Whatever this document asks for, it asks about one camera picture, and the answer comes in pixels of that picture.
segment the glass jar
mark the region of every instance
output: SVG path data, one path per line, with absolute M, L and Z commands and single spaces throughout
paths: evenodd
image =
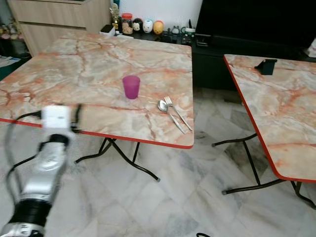
M 130 13 L 122 14 L 122 31 L 123 34 L 130 35 L 133 33 L 133 23 L 132 23 L 133 15 Z

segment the table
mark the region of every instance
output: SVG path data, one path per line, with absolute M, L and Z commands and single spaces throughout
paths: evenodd
M 298 197 L 302 182 L 316 182 L 316 63 L 278 59 L 273 75 L 264 76 L 254 67 L 264 58 L 225 55 L 256 134 L 243 142 L 256 177 L 257 186 L 224 191 L 224 194 L 265 188 L 291 181 Z M 258 136 L 278 180 L 260 184 L 245 141 Z
M 135 100 L 125 97 L 121 79 L 126 75 L 141 79 Z M 193 128 L 189 46 L 72 32 L 0 82 L 0 121 L 13 122 L 17 116 L 51 104 L 74 109 L 83 104 L 82 133 L 105 137 L 98 154 L 109 141 L 127 162 L 158 180 L 135 164 L 137 151 L 130 161 L 115 140 L 137 142 L 137 149 L 139 143 L 190 149 L 194 132 L 181 123 L 187 132 L 182 134 L 157 108 L 166 95 Z M 40 126 L 34 118 L 19 123 Z

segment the purple cup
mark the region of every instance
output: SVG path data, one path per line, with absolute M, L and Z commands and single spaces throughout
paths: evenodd
M 123 78 L 123 86 L 125 91 L 125 96 L 128 99 L 136 99 L 139 92 L 140 79 L 138 76 L 125 76 Z

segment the spoon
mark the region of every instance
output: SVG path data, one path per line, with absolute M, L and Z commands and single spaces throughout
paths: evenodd
M 178 121 L 172 116 L 172 114 L 169 113 L 168 111 L 168 105 L 166 102 L 164 102 L 163 100 L 159 100 L 158 102 L 158 109 L 160 109 L 161 111 L 169 114 L 169 116 L 172 118 L 172 120 L 174 121 L 174 123 L 177 125 L 178 129 L 180 129 L 180 131 L 183 133 L 183 134 L 186 134 L 184 132 L 184 130 L 182 129 L 182 127 L 180 126 L 180 124 L 178 123 Z

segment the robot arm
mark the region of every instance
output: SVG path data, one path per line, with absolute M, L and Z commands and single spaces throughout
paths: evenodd
M 59 190 L 62 174 L 66 169 L 66 149 L 72 138 L 70 131 L 69 109 L 56 106 L 44 110 L 44 130 L 48 135 L 48 141 L 40 146 L 40 151 L 35 157 L 36 165 L 31 177 L 25 184 L 20 194 L 19 202 L 15 205 L 15 211 L 0 232 L 0 237 L 42 237 L 46 218 L 54 203 Z

